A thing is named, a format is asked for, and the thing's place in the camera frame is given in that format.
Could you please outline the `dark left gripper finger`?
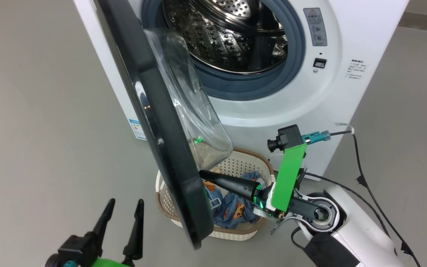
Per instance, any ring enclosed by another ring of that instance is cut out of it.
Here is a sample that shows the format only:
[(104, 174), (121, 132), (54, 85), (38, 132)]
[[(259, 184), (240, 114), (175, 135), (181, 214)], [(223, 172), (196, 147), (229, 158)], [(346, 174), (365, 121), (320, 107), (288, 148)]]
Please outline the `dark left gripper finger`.
[(144, 201), (140, 199), (134, 213), (135, 223), (127, 245), (123, 249), (125, 266), (133, 266), (134, 261), (143, 257), (143, 233), (144, 233)]
[(97, 220), (97, 223), (94, 226), (92, 231), (94, 235), (96, 235), (95, 248), (98, 256), (102, 256), (102, 252), (103, 252), (102, 243), (105, 238), (105, 232), (106, 232), (108, 222), (110, 221), (113, 214), (115, 203), (116, 203), (115, 199), (110, 199), (108, 201), (105, 209), (103, 210), (102, 214)]

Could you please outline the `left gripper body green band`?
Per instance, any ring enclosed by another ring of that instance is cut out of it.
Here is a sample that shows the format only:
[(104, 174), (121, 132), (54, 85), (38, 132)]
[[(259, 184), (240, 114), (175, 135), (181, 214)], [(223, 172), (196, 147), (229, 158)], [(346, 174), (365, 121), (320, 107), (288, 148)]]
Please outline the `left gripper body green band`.
[(134, 267), (132, 260), (122, 260), (117, 262), (106, 258), (98, 258), (92, 265), (92, 267)]

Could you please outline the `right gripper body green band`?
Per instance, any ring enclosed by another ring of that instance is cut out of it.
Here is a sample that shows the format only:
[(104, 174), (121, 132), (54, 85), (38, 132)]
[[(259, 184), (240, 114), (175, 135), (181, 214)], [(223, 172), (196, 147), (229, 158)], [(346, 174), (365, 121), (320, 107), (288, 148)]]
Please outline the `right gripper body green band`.
[(274, 218), (274, 212), (287, 212), (302, 166), (307, 144), (300, 144), (284, 150), (283, 161), (274, 183), (259, 191), (254, 202), (254, 214), (263, 218)]

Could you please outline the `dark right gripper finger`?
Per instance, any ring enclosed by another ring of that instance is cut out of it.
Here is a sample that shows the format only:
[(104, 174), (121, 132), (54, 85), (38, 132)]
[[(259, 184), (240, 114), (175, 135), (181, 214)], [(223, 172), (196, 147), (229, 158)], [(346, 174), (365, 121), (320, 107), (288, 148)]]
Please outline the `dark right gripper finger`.
[(261, 199), (261, 184), (239, 177), (233, 177), (225, 174), (217, 174), (212, 171), (201, 170), (200, 177), (206, 181), (215, 184), (229, 192), (237, 194), (244, 199)]

